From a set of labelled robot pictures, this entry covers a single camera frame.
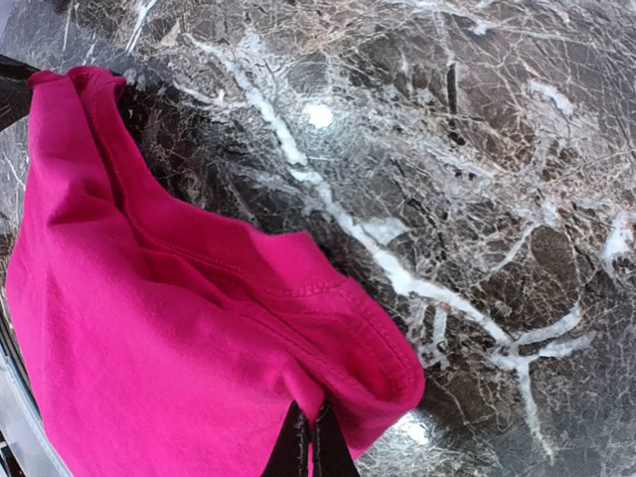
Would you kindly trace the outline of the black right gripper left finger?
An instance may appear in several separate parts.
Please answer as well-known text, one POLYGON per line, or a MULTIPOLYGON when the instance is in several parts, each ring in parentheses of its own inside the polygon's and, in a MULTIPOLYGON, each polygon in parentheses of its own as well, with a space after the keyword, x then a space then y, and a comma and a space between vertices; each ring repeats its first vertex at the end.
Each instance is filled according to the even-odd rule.
POLYGON ((309 421, 294 401, 287 412, 262 477, 309 476, 309 421))

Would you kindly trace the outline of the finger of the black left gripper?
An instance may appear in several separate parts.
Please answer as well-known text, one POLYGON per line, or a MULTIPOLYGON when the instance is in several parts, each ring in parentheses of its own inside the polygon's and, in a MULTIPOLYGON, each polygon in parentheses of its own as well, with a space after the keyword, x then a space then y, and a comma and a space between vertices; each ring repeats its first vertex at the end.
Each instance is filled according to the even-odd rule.
POLYGON ((39 70, 2 55, 0 61, 0 130, 28 115, 32 92, 28 79, 39 70))

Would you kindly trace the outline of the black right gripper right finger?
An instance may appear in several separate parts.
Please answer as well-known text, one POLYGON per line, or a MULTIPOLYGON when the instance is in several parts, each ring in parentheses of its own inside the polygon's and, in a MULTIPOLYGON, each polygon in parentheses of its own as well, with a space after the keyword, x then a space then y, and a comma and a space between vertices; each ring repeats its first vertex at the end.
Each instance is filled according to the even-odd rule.
POLYGON ((325 402, 312 431, 313 477, 359 477, 335 411, 325 402))

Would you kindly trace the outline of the red t-shirt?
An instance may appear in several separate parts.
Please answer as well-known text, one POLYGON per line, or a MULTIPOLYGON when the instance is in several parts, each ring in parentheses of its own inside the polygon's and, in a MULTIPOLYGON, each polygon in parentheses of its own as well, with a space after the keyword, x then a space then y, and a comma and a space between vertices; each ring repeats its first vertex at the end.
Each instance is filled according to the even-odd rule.
POLYGON ((6 279, 46 434, 76 476, 261 476, 290 405, 332 405, 353 460, 424 391, 393 319, 311 235, 172 197, 95 67, 29 81, 6 279))

